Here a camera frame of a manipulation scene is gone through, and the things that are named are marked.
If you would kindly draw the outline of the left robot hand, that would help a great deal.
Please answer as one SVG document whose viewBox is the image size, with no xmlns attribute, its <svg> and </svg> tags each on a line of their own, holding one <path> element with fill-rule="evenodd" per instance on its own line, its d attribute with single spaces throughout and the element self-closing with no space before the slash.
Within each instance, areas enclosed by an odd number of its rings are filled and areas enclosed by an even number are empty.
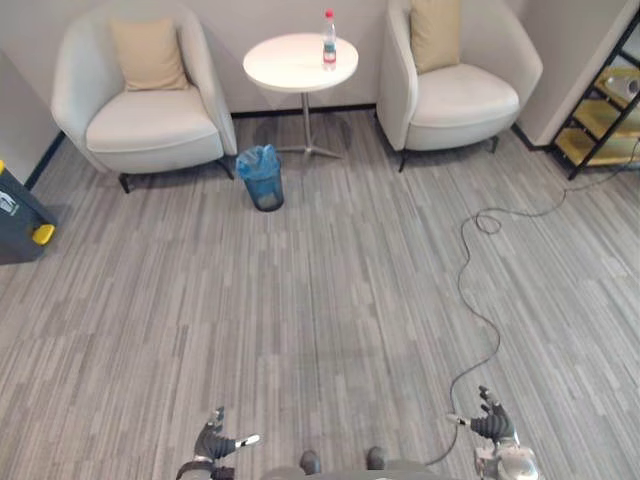
<svg viewBox="0 0 640 480">
<path fill-rule="evenodd" d="M 252 434 L 245 438 L 231 439 L 222 434 L 225 408 L 220 406 L 214 410 L 205 422 L 196 438 L 193 459 L 214 463 L 235 451 L 253 446 L 260 442 L 259 434 Z"/>
</svg>

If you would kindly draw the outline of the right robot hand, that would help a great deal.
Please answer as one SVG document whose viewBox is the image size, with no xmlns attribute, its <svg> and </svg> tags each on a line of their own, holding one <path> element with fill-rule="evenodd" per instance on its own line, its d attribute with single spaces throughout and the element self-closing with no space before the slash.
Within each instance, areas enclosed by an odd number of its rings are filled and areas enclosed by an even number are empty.
<svg viewBox="0 0 640 480">
<path fill-rule="evenodd" d="M 515 425 L 494 391 L 484 385 L 479 385 L 478 390 L 484 416 L 466 418 L 456 413 L 445 415 L 446 420 L 455 425 L 450 448 L 456 444 L 459 426 L 468 427 L 480 437 L 491 440 L 495 446 L 519 445 L 520 440 Z"/>
</svg>

